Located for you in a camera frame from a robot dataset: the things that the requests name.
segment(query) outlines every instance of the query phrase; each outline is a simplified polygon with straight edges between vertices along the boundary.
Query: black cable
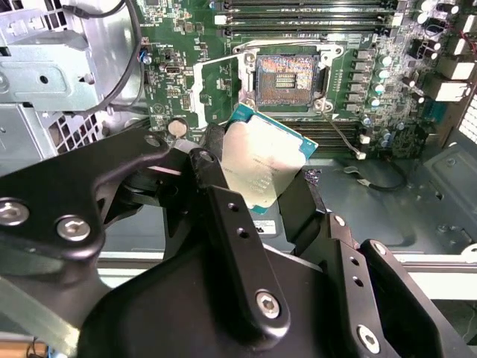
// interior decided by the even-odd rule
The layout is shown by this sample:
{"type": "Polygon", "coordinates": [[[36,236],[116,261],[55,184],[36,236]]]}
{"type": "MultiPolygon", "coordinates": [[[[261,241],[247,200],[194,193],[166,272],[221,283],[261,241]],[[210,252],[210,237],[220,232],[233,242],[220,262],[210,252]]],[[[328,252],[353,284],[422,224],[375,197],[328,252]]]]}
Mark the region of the black cable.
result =
{"type": "Polygon", "coordinates": [[[105,17],[114,15],[118,13],[125,4],[125,0],[121,0],[113,9],[107,11],[106,13],[90,13],[86,10],[83,10],[77,6],[63,5],[63,10],[72,13],[73,15],[81,19],[104,19],[105,17]]]}
{"type": "Polygon", "coordinates": [[[121,94],[122,90],[126,87],[126,84],[133,73],[134,65],[136,64],[139,52],[141,51],[142,32],[139,18],[136,12],[136,7],[134,6],[133,0],[124,0],[124,2],[126,4],[127,9],[129,10],[131,23],[133,25],[134,39],[136,41],[133,53],[131,54],[131,57],[126,65],[126,69],[123,75],[121,76],[119,82],[115,85],[111,93],[107,95],[104,100],[101,101],[100,104],[97,104],[84,112],[77,113],[78,115],[83,116],[85,118],[91,116],[96,112],[99,112],[100,110],[106,110],[106,108],[111,105],[111,103],[121,94]]]}
{"type": "Polygon", "coordinates": [[[144,63],[140,63],[140,69],[141,69],[141,84],[139,85],[139,91],[137,93],[136,98],[130,103],[130,104],[114,104],[112,103],[110,106],[111,108],[114,109],[116,112],[132,112],[132,113],[137,113],[134,112],[133,109],[137,108],[134,107],[138,102],[141,100],[142,94],[144,92],[144,87],[145,87],[145,65],[144,63]]]}

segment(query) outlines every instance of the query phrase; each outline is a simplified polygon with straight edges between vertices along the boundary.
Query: electrolytic capacitor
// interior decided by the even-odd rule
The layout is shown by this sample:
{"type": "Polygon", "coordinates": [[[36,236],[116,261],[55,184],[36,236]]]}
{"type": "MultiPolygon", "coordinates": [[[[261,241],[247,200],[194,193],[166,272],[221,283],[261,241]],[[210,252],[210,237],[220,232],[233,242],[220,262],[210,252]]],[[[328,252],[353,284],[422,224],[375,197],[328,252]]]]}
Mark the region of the electrolytic capacitor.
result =
{"type": "Polygon", "coordinates": [[[441,11],[443,13],[450,13],[451,15],[455,15],[456,13],[459,12],[459,6],[453,5],[453,4],[440,3],[440,4],[437,4],[437,6],[435,7],[435,10],[441,11]]]}
{"type": "Polygon", "coordinates": [[[422,104],[424,103],[424,101],[426,100],[424,97],[422,97],[419,93],[417,92],[414,92],[412,95],[411,95],[412,99],[414,99],[418,104],[422,104]]]}
{"type": "Polygon", "coordinates": [[[433,49],[434,51],[439,51],[442,48],[442,45],[434,40],[427,41],[427,47],[433,49]]]}
{"type": "Polygon", "coordinates": [[[436,19],[432,17],[431,19],[427,20],[426,23],[423,24],[423,27],[428,32],[432,32],[434,34],[440,34],[447,28],[447,22],[436,19]]]}
{"type": "Polygon", "coordinates": [[[406,86],[409,86],[410,88],[416,86],[416,81],[409,78],[409,77],[404,77],[402,79],[402,82],[406,85],[406,86]]]}

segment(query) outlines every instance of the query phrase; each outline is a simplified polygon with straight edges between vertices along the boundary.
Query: ram slot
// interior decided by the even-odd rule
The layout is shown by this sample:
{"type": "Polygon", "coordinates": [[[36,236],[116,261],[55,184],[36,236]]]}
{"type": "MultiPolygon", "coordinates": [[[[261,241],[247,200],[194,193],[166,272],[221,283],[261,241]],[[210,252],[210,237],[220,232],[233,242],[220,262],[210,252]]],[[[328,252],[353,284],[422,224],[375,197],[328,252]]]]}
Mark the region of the ram slot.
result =
{"type": "Polygon", "coordinates": [[[266,34],[281,34],[283,37],[304,34],[378,34],[389,35],[390,28],[384,25],[226,25],[221,28],[226,37],[253,37],[266,34]]]}

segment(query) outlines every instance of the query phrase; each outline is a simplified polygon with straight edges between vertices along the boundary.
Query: hex bolt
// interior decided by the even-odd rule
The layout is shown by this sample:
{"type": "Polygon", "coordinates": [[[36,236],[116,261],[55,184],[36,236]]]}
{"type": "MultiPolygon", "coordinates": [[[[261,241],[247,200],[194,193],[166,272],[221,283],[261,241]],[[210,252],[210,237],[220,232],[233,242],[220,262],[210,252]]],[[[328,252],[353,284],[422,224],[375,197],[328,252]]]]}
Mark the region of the hex bolt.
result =
{"type": "Polygon", "coordinates": [[[0,225],[17,226],[27,221],[30,216],[28,208],[15,201],[0,203],[0,225]]]}
{"type": "Polygon", "coordinates": [[[60,220],[57,226],[58,235],[65,240],[79,242],[85,240],[91,233],[91,228],[83,219],[73,216],[60,220]]]}
{"type": "Polygon", "coordinates": [[[358,326],[358,336],[361,343],[373,354],[378,354],[381,351],[379,341],[371,330],[360,324],[358,326]]]}
{"type": "Polygon", "coordinates": [[[280,314],[280,305],[272,294],[259,292],[256,295],[256,302],[265,317],[275,319],[280,314]]]}

